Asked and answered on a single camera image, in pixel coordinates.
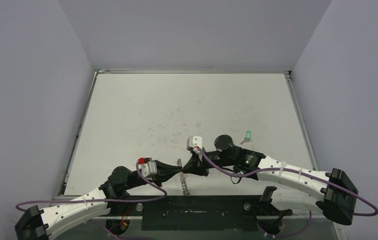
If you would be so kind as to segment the metal disc with key rings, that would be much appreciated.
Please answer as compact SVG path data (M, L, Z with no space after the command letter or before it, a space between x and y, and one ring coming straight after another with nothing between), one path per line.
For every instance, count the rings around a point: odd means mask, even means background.
M183 167L183 163L182 163L182 160L179 158L177 161L177 166L178 167ZM181 172L180 173L180 183L181 183L181 188L182 188L182 194L184 196L189 196L190 195L190 191L188 189L188 185L187 185L187 181L186 181L186 174Z

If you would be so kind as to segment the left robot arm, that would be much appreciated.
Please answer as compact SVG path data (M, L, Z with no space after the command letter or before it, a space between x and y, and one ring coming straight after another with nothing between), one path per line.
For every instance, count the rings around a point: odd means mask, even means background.
M151 158L141 158L136 169L116 167L99 187L72 200L53 200L52 206L39 208L39 201L27 201L31 205L15 224L19 240L54 240L62 233L93 218L121 215L126 204L141 204L164 199L168 194L162 184L183 171L181 166L169 165ZM128 190L150 185L161 191L161 196L130 199Z

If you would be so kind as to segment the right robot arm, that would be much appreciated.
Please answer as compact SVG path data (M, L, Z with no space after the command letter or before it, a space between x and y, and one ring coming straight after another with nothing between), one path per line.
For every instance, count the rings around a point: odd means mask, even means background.
M349 226L353 222L358 190L346 173L304 169L234 144L226 134L214 141L215 151L206 151L200 136L190 136L186 148L192 156L183 173L208 176L210 169L233 178L271 182L259 207L267 215L275 211L299 210L321 213L328 220Z

